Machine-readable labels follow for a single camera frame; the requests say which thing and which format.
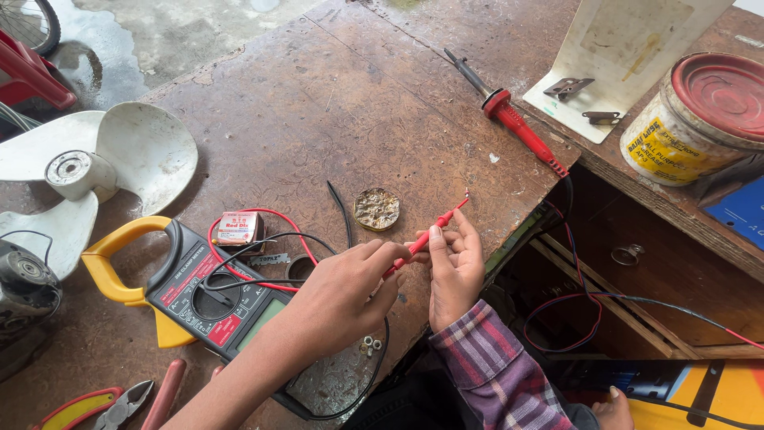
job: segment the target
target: purple checkered shirt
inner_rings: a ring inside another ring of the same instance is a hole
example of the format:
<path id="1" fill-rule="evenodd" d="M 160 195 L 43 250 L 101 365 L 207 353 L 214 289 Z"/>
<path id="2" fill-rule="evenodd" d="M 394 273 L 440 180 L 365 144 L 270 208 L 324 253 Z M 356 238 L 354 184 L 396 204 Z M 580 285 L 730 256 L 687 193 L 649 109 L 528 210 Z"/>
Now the purple checkered shirt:
<path id="1" fill-rule="evenodd" d="M 575 430 L 541 367 L 485 301 L 430 342 L 485 430 Z"/>

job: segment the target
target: human hand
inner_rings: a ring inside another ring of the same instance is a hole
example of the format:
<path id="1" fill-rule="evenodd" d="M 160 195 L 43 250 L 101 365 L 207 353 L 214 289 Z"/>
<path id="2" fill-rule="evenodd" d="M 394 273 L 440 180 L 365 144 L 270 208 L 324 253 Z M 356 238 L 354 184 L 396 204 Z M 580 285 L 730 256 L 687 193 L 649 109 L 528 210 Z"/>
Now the human hand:
<path id="1" fill-rule="evenodd" d="M 275 329 L 299 340 L 301 354 L 309 362 L 345 349 L 382 325 L 406 275 L 392 274 L 371 300 L 369 294 L 399 258 L 411 258 L 408 248 L 375 239 L 323 259 L 290 303 L 261 330 Z"/>
<path id="2" fill-rule="evenodd" d="M 591 411 L 597 416 L 602 430 L 634 430 L 634 420 L 629 412 L 629 400 L 621 390 L 610 388 L 611 403 L 594 402 Z"/>
<path id="3" fill-rule="evenodd" d="M 430 268 L 429 320 L 435 333 L 474 306 L 485 276 L 480 235 L 459 209 L 454 210 L 454 220 L 459 231 L 431 226 L 429 243 L 410 260 Z M 416 237 L 423 234 L 418 231 Z"/>

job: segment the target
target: blue board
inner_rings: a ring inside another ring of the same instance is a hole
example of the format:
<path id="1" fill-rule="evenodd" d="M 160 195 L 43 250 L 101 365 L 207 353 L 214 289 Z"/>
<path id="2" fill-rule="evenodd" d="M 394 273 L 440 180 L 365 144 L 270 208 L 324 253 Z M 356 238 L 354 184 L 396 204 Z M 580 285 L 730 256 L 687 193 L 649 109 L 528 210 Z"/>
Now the blue board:
<path id="1" fill-rule="evenodd" d="M 764 177 L 704 209 L 727 228 L 764 249 Z"/>

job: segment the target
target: finger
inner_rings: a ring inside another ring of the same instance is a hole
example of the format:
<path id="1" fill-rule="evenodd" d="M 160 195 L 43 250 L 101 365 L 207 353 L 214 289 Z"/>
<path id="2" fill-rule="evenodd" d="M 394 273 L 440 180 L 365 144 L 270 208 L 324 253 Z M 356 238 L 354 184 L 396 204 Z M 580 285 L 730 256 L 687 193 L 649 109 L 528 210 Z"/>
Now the finger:
<path id="1" fill-rule="evenodd" d="M 461 233 L 458 231 L 450 231 L 450 230 L 442 230 L 443 237 L 445 237 L 445 242 L 448 244 L 448 254 L 451 255 L 454 252 L 461 252 L 465 250 L 464 246 L 464 237 L 462 237 Z M 414 244 L 414 242 L 406 242 L 403 245 L 411 246 Z M 429 243 L 425 243 L 425 245 L 420 249 L 420 251 L 427 251 L 429 250 Z"/>
<path id="2" fill-rule="evenodd" d="M 429 254 L 434 275 L 446 275 L 454 270 L 454 265 L 448 259 L 448 245 L 440 227 L 431 226 L 429 237 Z"/>
<path id="3" fill-rule="evenodd" d="M 411 257 L 411 260 L 406 262 L 406 264 L 411 264 L 413 262 L 418 262 L 419 264 L 427 264 L 429 260 L 429 252 L 417 252 L 413 257 Z"/>
<path id="4" fill-rule="evenodd" d="M 209 380 L 215 379 L 215 376 L 218 376 L 223 369 L 225 369 L 225 366 L 217 366 L 215 370 L 212 371 L 212 376 L 209 378 Z"/>
<path id="5" fill-rule="evenodd" d="M 347 250 L 345 250 L 344 252 L 340 252 L 340 253 L 341 253 L 341 254 L 345 254 L 345 253 L 348 253 L 348 254 L 350 254 L 350 253 L 353 253 L 353 252 L 355 252 L 355 251 L 358 251 L 359 249 L 363 248 L 363 247 L 364 247 L 364 245 L 366 245 L 366 244 L 365 244 L 365 243 L 359 243 L 359 244 L 357 244 L 356 246 L 353 246 L 352 248 L 348 248 L 348 249 L 347 249 Z"/>
<path id="6" fill-rule="evenodd" d="M 377 251 L 366 259 L 364 264 L 371 269 L 369 276 L 374 279 L 381 278 L 397 259 L 409 260 L 413 257 L 411 251 L 404 245 L 395 242 L 386 242 Z"/>
<path id="7" fill-rule="evenodd" d="M 405 273 L 394 273 L 382 282 L 374 297 L 366 302 L 364 306 L 364 324 L 370 330 L 375 329 L 382 321 L 390 308 L 393 307 L 395 299 L 398 297 L 398 288 L 406 283 Z"/>
<path id="8" fill-rule="evenodd" d="M 483 246 L 480 243 L 480 234 L 459 209 L 454 209 L 454 220 L 459 226 L 459 232 L 465 238 L 465 248 L 482 254 Z"/>
<path id="9" fill-rule="evenodd" d="M 382 247 L 382 239 L 374 239 L 369 243 L 362 243 L 358 249 L 353 252 L 353 256 L 357 256 L 361 260 L 365 260 L 371 257 L 377 249 Z"/>

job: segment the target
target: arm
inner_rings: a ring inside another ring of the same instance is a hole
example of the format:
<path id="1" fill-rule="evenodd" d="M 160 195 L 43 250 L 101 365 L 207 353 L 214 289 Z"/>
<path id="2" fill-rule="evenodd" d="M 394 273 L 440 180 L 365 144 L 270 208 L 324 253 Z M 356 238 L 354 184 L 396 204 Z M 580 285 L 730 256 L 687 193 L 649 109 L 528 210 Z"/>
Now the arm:
<path id="1" fill-rule="evenodd" d="M 427 252 L 412 260 L 431 267 L 430 340 L 457 388 L 485 428 L 574 428 L 539 365 L 490 306 L 475 304 L 485 275 L 480 235 L 460 210 L 454 220 L 458 232 L 431 227 Z"/>
<path id="2" fill-rule="evenodd" d="M 300 370 L 377 330 L 406 281 L 396 273 L 380 285 L 382 274 L 410 257 L 405 246 L 376 239 L 322 260 L 290 303 L 162 428 L 239 428 Z"/>

